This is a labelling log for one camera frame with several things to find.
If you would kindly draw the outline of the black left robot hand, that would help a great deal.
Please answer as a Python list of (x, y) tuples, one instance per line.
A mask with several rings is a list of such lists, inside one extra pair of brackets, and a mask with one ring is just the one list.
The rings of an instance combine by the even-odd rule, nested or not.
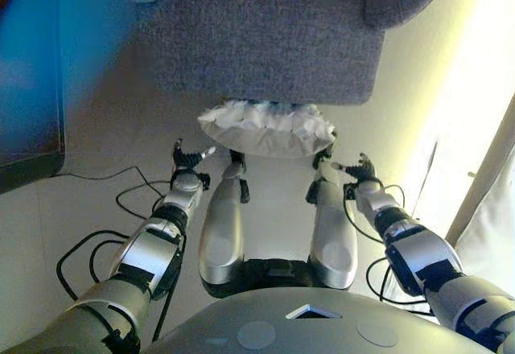
[(204, 159), (216, 152), (216, 147), (211, 146), (207, 150), (195, 153), (184, 153), (182, 150), (183, 139), (178, 138), (173, 146), (172, 160), (177, 170), (194, 170)]

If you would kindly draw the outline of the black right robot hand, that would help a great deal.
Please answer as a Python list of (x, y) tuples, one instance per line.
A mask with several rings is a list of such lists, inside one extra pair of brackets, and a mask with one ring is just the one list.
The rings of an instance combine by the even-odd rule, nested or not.
[(331, 162), (331, 167), (336, 171), (341, 171), (353, 177), (358, 183), (364, 181), (377, 181), (375, 167), (365, 153), (359, 154), (357, 165), (345, 166), (342, 163)]

